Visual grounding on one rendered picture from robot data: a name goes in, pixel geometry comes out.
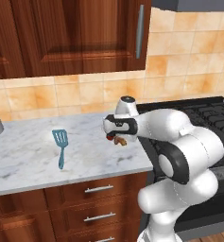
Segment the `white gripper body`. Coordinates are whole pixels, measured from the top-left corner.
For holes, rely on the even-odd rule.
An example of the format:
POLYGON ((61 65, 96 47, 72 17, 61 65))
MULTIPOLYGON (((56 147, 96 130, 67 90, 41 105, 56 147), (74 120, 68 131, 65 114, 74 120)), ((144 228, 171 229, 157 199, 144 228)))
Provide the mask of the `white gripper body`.
POLYGON ((115 128, 114 116, 112 114, 107 115, 103 119, 103 130, 107 135, 114 136, 116 134, 115 128))

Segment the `brown mushroom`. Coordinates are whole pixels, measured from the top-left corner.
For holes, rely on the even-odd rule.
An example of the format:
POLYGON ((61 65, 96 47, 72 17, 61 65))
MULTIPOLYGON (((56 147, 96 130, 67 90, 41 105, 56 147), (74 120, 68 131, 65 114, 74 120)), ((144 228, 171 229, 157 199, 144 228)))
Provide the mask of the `brown mushroom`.
POLYGON ((120 144, 121 146, 126 146, 127 141, 123 137, 115 136, 114 137, 114 144, 115 145, 120 144))

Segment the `teal slotted spatula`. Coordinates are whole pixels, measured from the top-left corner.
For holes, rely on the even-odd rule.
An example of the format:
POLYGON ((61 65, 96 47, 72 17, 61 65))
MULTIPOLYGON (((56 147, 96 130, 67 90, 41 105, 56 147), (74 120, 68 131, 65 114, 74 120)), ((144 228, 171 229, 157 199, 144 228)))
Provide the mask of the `teal slotted spatula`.
POLYGON ((64 166, 64 149, 68 146, 66 130, 52 130, 52 134, 57 146, 60 148, 59 169, 64 166))

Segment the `wooden drawer front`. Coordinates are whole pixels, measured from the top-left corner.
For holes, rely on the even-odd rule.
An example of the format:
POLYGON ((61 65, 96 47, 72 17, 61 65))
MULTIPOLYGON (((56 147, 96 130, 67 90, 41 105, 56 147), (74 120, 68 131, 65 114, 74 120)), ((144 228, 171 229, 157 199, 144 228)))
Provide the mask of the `wooden drawer front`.
POLYGON ((72 233, 67 236, 58 237, 57 242, 95 242, 96 240, 109 238, 115 239, 111 242, 136 242, 139 233, 139 225, 137 223, 127 223, 111 225, 104 228, 98 228, 93 231, 82 233, 72 233))
POLYGON ((44 192, 49 209, 58 209, 63 206, 77 205, 91 199, 101 199, 111 196, 137 193, 146 185, 147 173, 134 173, 118 177, 110 177, 94 181, 84 181, 51 188, 44 192), (87 188, 113 185, 113 189, 95 193, 84 193, 87 188))
POLYGON ((141 210, 138 207, 136 198, 117 196, 51 210, 50 215, 56 237, 62 237, 114 223, 138 220, 141 210), (83 221, 87 216, 106 215, 110 212, 116 213, 116 215, 90 222, 83 221))

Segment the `black stove with oven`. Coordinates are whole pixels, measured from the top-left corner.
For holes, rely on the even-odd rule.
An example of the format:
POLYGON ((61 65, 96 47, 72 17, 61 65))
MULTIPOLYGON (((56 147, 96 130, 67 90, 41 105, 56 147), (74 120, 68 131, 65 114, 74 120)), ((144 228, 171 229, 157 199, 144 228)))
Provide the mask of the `black stove with oven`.
MULTIPOLYGON (((214 131, 224 144, 224 98, 222 96, 139 104, 139 113, 157 109, 185 112, 193 125, 214 131)), ((188 208, 177 220, 175 231, 184 242, 211 236, 224 242, 224 157, 211 167, 218 178, 218 190, 208 201, 188 208)))

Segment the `wooden base cupboard door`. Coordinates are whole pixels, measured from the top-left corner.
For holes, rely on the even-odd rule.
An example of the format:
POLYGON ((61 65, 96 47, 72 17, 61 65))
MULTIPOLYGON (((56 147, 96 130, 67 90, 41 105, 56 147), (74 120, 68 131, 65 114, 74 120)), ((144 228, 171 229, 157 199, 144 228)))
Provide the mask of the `wooden base cupboard door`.
POLYGON ((0 242, 56 242, 42 189, 0 196, 0 242))

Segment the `grey range hood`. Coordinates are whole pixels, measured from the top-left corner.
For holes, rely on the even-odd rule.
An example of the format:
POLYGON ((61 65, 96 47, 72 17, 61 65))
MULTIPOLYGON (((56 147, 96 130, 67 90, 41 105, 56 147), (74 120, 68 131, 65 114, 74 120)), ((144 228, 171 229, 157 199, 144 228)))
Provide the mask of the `grey range hood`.
POLYGON ((151 6, 175 12, 220 12, 224 0, 151 0, 151 6))

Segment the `wide wooden wall cupboard door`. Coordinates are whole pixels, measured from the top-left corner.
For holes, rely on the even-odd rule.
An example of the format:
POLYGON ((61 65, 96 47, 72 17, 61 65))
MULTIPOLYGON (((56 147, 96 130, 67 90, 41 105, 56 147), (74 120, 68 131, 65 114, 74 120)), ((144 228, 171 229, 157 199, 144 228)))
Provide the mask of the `wide wooden wall cupboard door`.
POLYGON ((146 68, 151 0, 10 0, 29 77, 146 68), (144 36, 136 59, 140 5, 144 36))

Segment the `narrow wooden wall cupboard door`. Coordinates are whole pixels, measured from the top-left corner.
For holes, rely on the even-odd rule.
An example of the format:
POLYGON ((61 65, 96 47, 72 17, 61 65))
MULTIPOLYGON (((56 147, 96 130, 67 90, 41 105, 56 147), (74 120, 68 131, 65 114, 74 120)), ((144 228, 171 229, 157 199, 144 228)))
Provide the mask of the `narrow wooden wall cupboard door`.
POLYGON ((0 0, 0 79, 25 75, 10 0, 0 0))

